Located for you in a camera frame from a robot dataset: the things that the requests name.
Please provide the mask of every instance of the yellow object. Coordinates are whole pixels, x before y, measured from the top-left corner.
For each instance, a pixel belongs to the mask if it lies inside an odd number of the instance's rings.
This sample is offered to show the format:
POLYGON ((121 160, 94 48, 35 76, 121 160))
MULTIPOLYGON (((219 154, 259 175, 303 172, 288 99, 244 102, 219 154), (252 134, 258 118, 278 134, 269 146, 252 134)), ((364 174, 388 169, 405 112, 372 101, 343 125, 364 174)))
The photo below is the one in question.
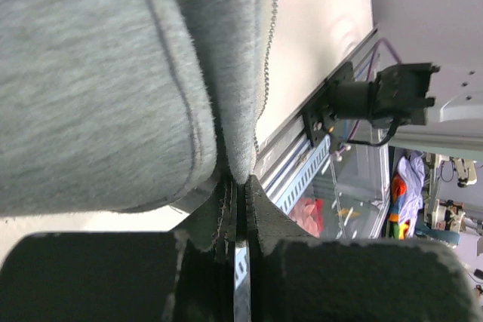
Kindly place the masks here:
POLYGON ((409 224, 407 224, 406 222, 399 226, 399 237, 398 237, 398 239, 400 241, 406 238, 406 232, 408 232, 408 229, 409 229, 409 224))
MULTIPOLYGON (((341 209, 340 212, 339 212, 339 215, 340 216, 347 216, 347 214, 349 214, 349 209, 347 209, 346 207, 344 207, 343 209, 341 209)), ((351 216, 354 216, 355 218, 358 217, 359 215, 361 215, 361 214, 358 213, 357 211, 354 211, 351 214, 351 216)))

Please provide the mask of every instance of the gray fabric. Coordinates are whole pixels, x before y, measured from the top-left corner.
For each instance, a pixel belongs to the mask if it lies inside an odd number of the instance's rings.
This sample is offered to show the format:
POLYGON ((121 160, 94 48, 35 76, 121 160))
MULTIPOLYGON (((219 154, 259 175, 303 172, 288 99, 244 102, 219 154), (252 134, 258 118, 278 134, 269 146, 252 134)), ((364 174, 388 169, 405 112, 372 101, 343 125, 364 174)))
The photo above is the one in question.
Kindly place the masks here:
POLYGON ((166 204, 215 160, 174 0, 0 0, 1 215, 166 204))
POLYGON ((177 0, 223 130, 229 168, 239 183, 251 170, 260 71, 261 0, 177 0))

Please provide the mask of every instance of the purple cable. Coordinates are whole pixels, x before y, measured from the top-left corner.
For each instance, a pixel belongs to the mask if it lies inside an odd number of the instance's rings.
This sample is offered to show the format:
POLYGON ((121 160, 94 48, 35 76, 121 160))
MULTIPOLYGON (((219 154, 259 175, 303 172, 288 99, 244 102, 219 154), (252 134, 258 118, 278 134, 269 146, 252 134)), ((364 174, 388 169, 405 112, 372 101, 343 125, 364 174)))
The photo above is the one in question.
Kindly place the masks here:
MULTIPOLYGON (((401 64, 402 63, 401 57, 395 51, 395 49, 392 46, 392 44, 386 38, 380 38, 380 39, 378 39, 376 41, 376 44, 374 45, 374 49, 373 49, 372 55, 371 55, 371 60, 369 61, 368 75, 367 75, 367 77, 365 79, 366 82, 369 82, 371 80, 371 73, 372 73, 372 69, 374 67, 374 61, 376 60, 377 50, 379 49, 379 46, 381 44, 384 44, 386 46, 387 50, 391 53, 392 58, 394 58, 394 60, 396 61, 397 64, 401 64)), ((360 124, 360 121, 357 120, 355 122, 355 124, 354 124, 354 127, 352 128, 352 131, 350 131, 350 134, 347 137, 347 140, 351 140, 355 136, 355 134, 357 133, 357 130, 359 128, 359 124, 360 124)), ((346 151, 346 145, 343 145, 338 150, 339 153, 342 153, 344 151, 346 151)))

